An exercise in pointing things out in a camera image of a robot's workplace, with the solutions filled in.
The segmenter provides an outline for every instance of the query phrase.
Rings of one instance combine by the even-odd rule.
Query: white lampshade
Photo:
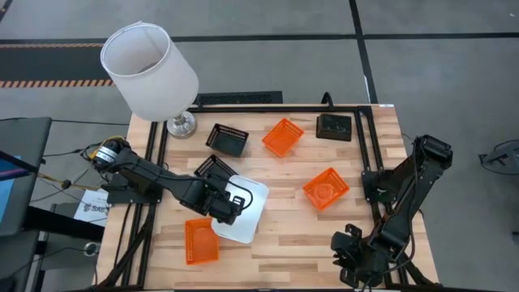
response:
[[[130,109],[148,121],[180,116],[195,100],[199,82],[169,34],[138,22],[113,34],[101,64]]]

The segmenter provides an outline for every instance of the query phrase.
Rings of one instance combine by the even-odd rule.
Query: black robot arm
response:
[[[414,214],[452,160],[450,145],[424,135],[414,141],[413,154],[396,169],[363,174],[364,191],[371,202],[397,203],[375,223],[368,237],[363,238],[362,231],[351,224],[346,225],[347,234],[333,235],[331,248],[338,258],[334,264],[342,267],[341,281],[354,288],[359,281],[369,282],[369,286],[382,282],[383,275],[390,272],[386,262],[396,263],[405,256]]]
[[[242,213],[243,198],[235,196],[230,201],[229,192],[215,187],[205,178],[177,175],[164,170],[139,157],[124,140],[111,140],[100,147],[94,158],[94,166],[100,172],[121,174],[128,181],[125,187],[141,195],[166,189],[182,206],[204,216],[209,214],[219,222],[232,225]],[[103,186],[107,191],[120,187],[111,184]]]

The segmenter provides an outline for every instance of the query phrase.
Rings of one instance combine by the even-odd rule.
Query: black plastic basket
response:
[[[209,182],[223,191],[229,178],[236,174],[238,173],[214,154],[195,170],[196,176],[207,178]]]
[[[217,123],[205,144],[225,154],[240,157],[248,137],[249,133],[247,132]]]

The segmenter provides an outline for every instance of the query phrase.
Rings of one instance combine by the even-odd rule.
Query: orange basket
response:
[[[218,260],[218,236],[212,231],[211,218],[186,221],[186,264],[204,264]]]
[[[283,118],[266,136],[263,143],[270,151],[283,157],[299,141],[303,130],[296,124]]]
[[[314,206],[323,211],[344,195],[350,187],[333,168],[329,168],[304,185],[302,189]]]

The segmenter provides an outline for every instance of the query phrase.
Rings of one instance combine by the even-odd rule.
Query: gray floor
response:
[[[358,9],[365,33],[519,32],[513,0],[358,0]],[[108,37],[138,20],[172,36],[354,31],[347,0],[14,0],[0,39]],[[182,43],[179,49],[199,75],[201,92],[282,90],[285,102],[305,103],[330,91],[336,103],[367,102],[355,41]],[[519,40],[367,41],[367,50],[379,102],[396,105],[402,130],[435,135],[455,152],[423,208],[440,280],[517,290],[519,245],[511,230],[519,230],[519,182],[482,170],[477,154],[517,138]],[[127,122],[131,113],[115,88],[0,90],[0,118],[41,115]],[[125,131],[54,123],[47,152]],[[77,157],[62,157],[42,171],[69,178],[85,167]],[[98,177],[88,174],[84,183]],[[38,183],[33,196],[51,190]],[[38,206],[71,201],[56,196]],[[66,287],[52,282],[73,274]],[[91,266],[58,270],[45,290],[84,288],[91,279]]]

